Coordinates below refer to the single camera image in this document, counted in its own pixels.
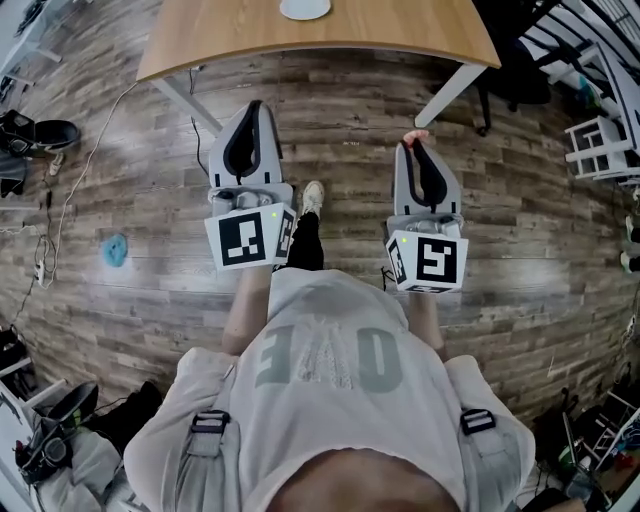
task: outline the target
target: strap buckle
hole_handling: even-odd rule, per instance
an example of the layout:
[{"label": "strap buckle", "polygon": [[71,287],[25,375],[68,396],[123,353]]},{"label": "strap buckle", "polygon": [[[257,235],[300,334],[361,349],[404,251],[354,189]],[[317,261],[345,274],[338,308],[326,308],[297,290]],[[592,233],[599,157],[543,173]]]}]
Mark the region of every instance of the strap buckle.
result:
[{"label": "strap buckle", "polygon": [[224,429],[231,422],[228,412],[213,410],[198,413],[191,422],[194,434],[224,434]]},{"label": "strap buckle", "polygon": [[486,409],[471,409],[460,417],[462,431],[466,436],[495,428],[496,419],[490,411]]}]

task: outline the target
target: electrical cable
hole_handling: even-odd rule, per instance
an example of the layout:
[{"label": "electrical cable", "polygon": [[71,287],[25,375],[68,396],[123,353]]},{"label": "electrical cable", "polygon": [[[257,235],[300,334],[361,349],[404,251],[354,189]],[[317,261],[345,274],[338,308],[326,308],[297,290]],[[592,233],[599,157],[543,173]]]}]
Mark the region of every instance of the electrical cable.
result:
[{"label": "electrical cable", "polygon": [[[189,82],[191,84],[189,86],[189,94],[193,96],[193,90],[196,87],[196,82],[193,79],[193,73],[191,69],[189,69]],[[196,158],[198,159],[198,164],[200,165],[202,171],[207,175],[207,177],[209,177],[209,171],[207,171],[206,167],[202,165],[202,162],[200,161],[200,133],[198,132],[198,128],[196,126],[196,120],[193,117],[191,118],[191,126],[193,126],[193,129],[196,132],[196,137],[198,138],[198,149],[196,150]]]},{"label": "electrical cable", "polygon": [[137,82],[134,83],[131,87],[129,87],[126,91],[124,91],[120,96],[118,96],[118,99],[113,104],[113,107],[111,107],[111,111],[109,112],[107,120],[104,123],[102,129],[100,130],[100,134],[98,135],[98,140],[96,140],[96,145],[93,147],[93,150],[91,151],[91,153],[89,153],[89,158],[87,158],[87,163],[86,163],[86,165],[84,167],[84,170],[82,171],[82,174],[80,175],[80,177],[78,178],[76,183],[73,185],[73,188],[71,189],[71,193],[69,194],[69,197],[67,197],[66,201],[64,202],[64,205],[62,207],[62,216],[60,217],[60,225],[58,227],[58,237],[57,237],[55,245],[53,246],[53,248],[54,248],[53,272],[51,273],[51,280],[49,281],[49,284],[47,284],[46,286],[43,286],[43,288],[45,290],[49,289],[49,287],[53,284],[53,282],[55,281],[55,278],[56,278],[56,272],[58,270],[58,262],[60,260],[60,251],[62,249],[62,246],[60,244],[60,240],[62,238],[62,226],[64,225],[64,217],[65,217],[65,214],[67,212],[67,206],[69,205],[69,201],[71,201],[71,198],[73,197],[73,194],[75,194],[77,188],[80,186],[80,183],[82,182],[84,177],[87,175],[87,172],[89,171],[89,164],[91,164],[91,159],[93,158],[93,155],[95,154],[95,152],[98,150],[98,146],[100,145],[100,141],[102,140],[102,137],[103,137],[104,133],[107,131],[107,126],[109,126],[109,121],[111,121],[111,118],[113,117],[113,113],[115,112],[116,107],[120,103],[120,100],[122,100],[122,98],[124,98],[124,96],[127,93],[129,93],[129,91],[131,91],[137,85],[138,85]]}]

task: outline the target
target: black chair leg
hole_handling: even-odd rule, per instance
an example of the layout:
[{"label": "black chair leg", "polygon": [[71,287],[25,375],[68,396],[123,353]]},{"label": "black chair leg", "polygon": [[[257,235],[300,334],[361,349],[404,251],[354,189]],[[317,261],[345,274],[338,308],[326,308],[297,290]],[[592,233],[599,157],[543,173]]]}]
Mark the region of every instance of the black chair leg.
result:
[{"label": "black chair leg", "polygon": [[491,107],[489,105],[489,91],[484,87],[478,87],[480,94],[480,104],[482,105],[482,115],[484,116],[484,126],[478,128],[478,135],[486,137],[491,129]]}]

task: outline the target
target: blue object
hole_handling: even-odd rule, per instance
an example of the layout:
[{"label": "blue object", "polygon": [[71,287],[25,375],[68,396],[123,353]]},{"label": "blue object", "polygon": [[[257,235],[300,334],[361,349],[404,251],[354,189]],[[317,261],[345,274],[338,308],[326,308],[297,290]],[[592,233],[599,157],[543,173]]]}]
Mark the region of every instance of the blue object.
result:
[{"label": "blue object", "polygon": [[127,257],[127,239],[114,235],[102,244],[102,256],[110,267],[121,267]]}]

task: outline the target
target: person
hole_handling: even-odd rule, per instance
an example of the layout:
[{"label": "person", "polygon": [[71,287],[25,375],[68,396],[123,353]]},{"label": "person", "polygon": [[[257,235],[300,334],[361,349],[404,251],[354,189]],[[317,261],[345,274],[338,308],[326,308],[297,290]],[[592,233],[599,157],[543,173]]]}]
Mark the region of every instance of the person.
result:
[{"label": "person", "polygon": [[160,391],[145,382],[119,406],[95,415],[69,439],[71,467],[56,471],[35,485],[36,510],[44,512],[101,512],[108,487],[122,463],[122,454],[162,403]]},{"label": "person", "polygon": [[[153,512],[505,510],[533,467],[533,435],[473,357],[448,358],[433,295],[411,294],[407,319],[389,294],[323,270],[323,201],[322,184],[309,183],[285,268],[242,272],[223,353],[194,348],[179,362],[163,405],[125,452],[132,489]],[[185,448],[193,414],[218,403],[232,374],[239,447],[225,484],[197,460],[176,474],[185,453],[233,444],[194,443],[192,428]],[[487,411],[495,428],[463,433],[465,413]],[[225,495],[224,508],[212,507],[233,478],[240,506]]]},{"label": "person", "polygon": [[[633,225],[633,218],[631,215],[627,215],[624,223],[627,228],[627,240],[634,244],[640,243],[640,229]],[[640,257],[631,257],[626,251],[622,251],[620,253],[620,264],[627,274],[633,274],[640,270]]]}]

